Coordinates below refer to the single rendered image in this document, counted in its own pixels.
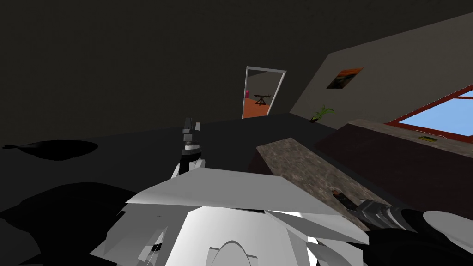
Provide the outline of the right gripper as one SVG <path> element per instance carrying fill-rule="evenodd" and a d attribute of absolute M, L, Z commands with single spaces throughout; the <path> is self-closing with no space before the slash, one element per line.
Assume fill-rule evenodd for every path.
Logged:
<path fill-rule="evenodd" d="M 357 217 L 359 220 L 373 223 L 373 212 L 372 207 L 374 201 L 371 199 L 364 200 L 359 206 L 356 205 L 346 195 L 336 190 L 332 190 L 333 196 L 347 209 L 347 211 Z"/>

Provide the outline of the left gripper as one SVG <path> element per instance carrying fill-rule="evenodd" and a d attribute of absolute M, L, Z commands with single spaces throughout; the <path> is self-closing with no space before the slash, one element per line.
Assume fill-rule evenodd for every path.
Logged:
<path fill-rule="evenodd" d="M 199 145 L 199 136 L 201 133 L 200 123 L 193 124 L 192 118 L 185 118 L 184 128 L 182 130 L 184 145 Z"/>

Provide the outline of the dark cabinet with stone top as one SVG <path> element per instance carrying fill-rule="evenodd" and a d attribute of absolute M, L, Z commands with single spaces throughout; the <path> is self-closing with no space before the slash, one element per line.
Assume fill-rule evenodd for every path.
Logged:
<path fill-rule="evenodd" d="M 356 119 L 315 144 L 408 206 L 473 220 L 473 143 Z"/>
<path fill-rule="evenodd" d="M 332 191 L 343 193 L 357 205 L 361 200 L 386 203 L 381 197 L 292 138 L 256 147 L 248 171 L 287 179 L 339 212 L 363 231 L 369 231 L 369 228 L 351 215 L 333 196 Z"/>

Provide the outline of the green potted plant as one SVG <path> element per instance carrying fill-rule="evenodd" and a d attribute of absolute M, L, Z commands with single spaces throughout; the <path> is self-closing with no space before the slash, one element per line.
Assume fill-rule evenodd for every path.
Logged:
<path fill-rule="evenodd" d="M 334 114 L 335 111 L 330 108 L 326 108 L 325 105 L 322 106 L 320 111 L 314 113 L 314 115 L 310 119 L 310 123 L 315 123 L 316 121 L 320 120 L 325 114 Z"/>

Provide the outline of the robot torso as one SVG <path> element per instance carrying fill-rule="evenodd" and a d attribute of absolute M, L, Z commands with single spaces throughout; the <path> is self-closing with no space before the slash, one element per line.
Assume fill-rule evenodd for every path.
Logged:
<path fill-rule="evenodd" d="M 279 176 L 197 168 L 123 212 L 91 252 L 117 266 L 367 266 L 366 232 Z"/>

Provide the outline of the red framed window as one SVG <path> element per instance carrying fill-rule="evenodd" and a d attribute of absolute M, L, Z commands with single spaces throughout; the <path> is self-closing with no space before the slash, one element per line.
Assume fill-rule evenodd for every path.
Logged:
<path fill-rule="evenodd" d="M 473 143 L 473 84 L 387 125 Z"/>

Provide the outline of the orange and dark wall picture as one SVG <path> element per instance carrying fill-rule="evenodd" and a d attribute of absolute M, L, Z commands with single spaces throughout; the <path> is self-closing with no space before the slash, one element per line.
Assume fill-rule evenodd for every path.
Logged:
<path fill-rule="evenodd" d="M 363 68 L 342 70 L 328 85 L 327 89 L 343 89 L 362 70 Z"/>

